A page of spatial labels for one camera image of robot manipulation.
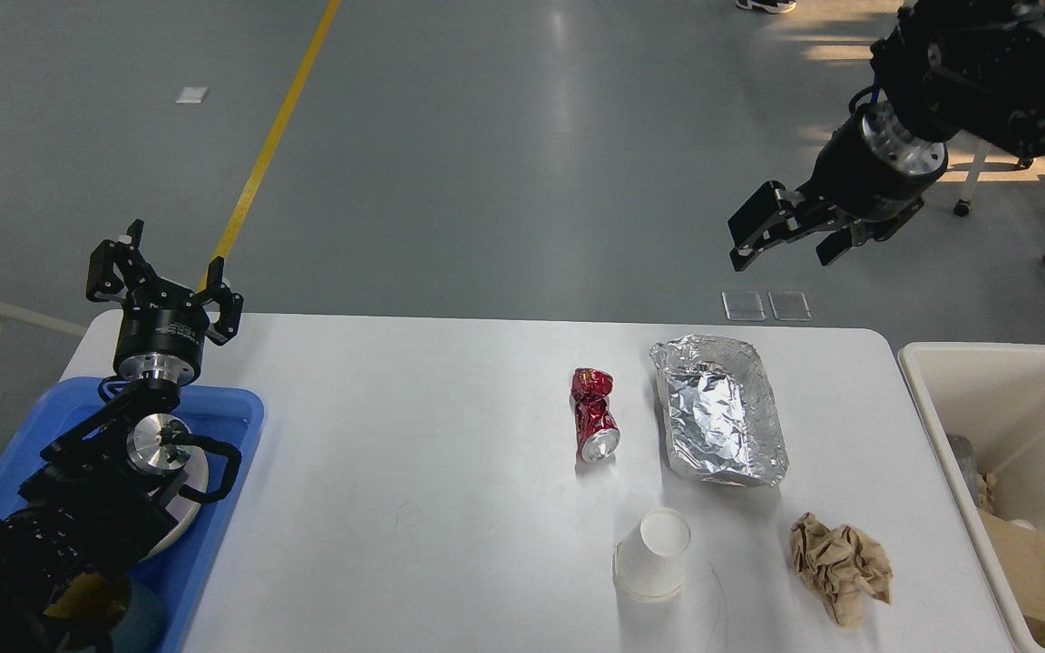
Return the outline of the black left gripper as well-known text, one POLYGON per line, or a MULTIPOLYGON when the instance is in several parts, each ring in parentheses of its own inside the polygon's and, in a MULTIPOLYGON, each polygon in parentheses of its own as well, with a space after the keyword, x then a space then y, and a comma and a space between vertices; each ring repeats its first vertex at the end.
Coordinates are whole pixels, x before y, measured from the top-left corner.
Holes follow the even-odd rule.
POLYGON ((200 377, 204 337, 225 346, 238 334, 243 297, 224 281, 224 257, 210 262, 196 298, 161 297, 158 276, 140 249, 144 227, 144 220, 135 219, 120 239, 104 239, 93 249, 86 298, 122 309, 112 362, 121 380, 159 379, 186 387, 200 377), (203 308, 211 303, 217 318, 209 323, 203 308))

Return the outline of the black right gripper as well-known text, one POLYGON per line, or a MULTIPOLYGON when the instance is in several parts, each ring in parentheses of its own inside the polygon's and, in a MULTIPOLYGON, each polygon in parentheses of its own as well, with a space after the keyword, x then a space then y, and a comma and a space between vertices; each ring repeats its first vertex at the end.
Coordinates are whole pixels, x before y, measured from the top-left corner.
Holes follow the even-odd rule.
POLYGON ((947 169, 944 143, 905 127, 889 101, 855 107, 817 154, 799 189, 763 183, 728 220, 736 272, 776 244, 833 231, 815 248, 830 266, 868 240, 891 239, 924 206, 923 195, 947 169))

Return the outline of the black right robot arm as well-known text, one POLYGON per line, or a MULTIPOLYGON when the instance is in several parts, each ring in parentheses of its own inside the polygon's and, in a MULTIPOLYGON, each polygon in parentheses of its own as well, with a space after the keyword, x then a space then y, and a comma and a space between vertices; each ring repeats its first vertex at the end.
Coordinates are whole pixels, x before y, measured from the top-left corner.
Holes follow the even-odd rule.
POLYGON ((887 241, 968 132, 1024 160, 1045 156, 1045 1, 908 1, 870 44, 874 81, 796 189, 764 182, 728 220, 733 269, 821 232, 818 261, 887 241))

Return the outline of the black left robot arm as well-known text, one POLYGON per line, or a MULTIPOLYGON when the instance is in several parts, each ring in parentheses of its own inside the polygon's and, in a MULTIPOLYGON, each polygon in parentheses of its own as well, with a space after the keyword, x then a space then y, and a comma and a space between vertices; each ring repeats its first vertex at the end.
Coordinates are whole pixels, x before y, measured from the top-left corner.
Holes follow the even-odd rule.
POLYGON ((54 652, 70 637, 112 650, 104 629, 51 616, 84 574, 123 578, 169 536, 175 497, 198 505, 235 488, 243 454, 175 417, 200 377, 203 347, 238 332, 243 297, 215 257, 194 290, 159 276, 142 256, 137 219, 123 239, 93 249, 84 294, 119 303, 122 319, 103 405, 41 451, 18 488, 24 508, 0 517, 0 652, 54 652))

